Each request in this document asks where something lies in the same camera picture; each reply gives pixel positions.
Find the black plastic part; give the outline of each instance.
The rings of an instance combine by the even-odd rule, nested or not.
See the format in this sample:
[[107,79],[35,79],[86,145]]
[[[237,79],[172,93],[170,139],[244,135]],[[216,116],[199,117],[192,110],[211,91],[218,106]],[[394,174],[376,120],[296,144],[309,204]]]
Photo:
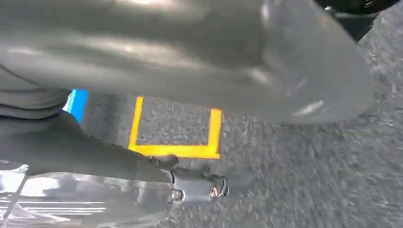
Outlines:
[[68,113],[42,120],[0,118],[0,159],[30,166],[28,175],[74,172],[133,180],[142,155],[103,144]]
[[335,19],[343,26],[348,34],[356,41],[360,41],[371,29],[378,14],[360,17],[342,17],[335,15]]
[[379,12],[400,0],[315,0],[322,8],[331,7],[331,13],[348,34],[359,41],[367,34]]

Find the bolt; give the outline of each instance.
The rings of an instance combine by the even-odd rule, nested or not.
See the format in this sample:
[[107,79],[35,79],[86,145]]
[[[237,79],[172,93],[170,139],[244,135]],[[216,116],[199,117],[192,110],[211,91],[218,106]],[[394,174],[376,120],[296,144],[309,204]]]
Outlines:
[[210,189],[210,197],[211,198],[218,198],[221,195],[221,189],[219,186],[213,186]]
[[172,191],[172,199],[175,201],[179,201],[182,199],[183,193],[181,190],[174,189]]

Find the asphalt ground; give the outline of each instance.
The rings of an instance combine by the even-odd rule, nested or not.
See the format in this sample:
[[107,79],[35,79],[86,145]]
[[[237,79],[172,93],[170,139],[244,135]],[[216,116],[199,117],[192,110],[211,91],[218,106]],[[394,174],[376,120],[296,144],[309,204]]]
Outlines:
[[[182,206],[162,228],[402,228],[403,4],[384,13],[360,47],[376,76],[374,105],[323,125],[269,124],[224,114],[215,172],[257,173],[245,199]],[[127,146],[134,96],[90,94],[84,130]],[[138,144],[204,144],[209,110],[145,98]]]

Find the parking space marking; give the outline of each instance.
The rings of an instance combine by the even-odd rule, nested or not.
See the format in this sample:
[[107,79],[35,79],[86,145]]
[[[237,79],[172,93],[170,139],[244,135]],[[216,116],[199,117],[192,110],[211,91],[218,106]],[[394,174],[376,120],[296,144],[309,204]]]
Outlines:
[[210,114],[209,142],[207,145],[137,145],[137,135],[143,108],[143,97],[138,97],[133,117],[129,149],[145,156],[175,155],[180,158],[219,159],[221,111],[212,109]]

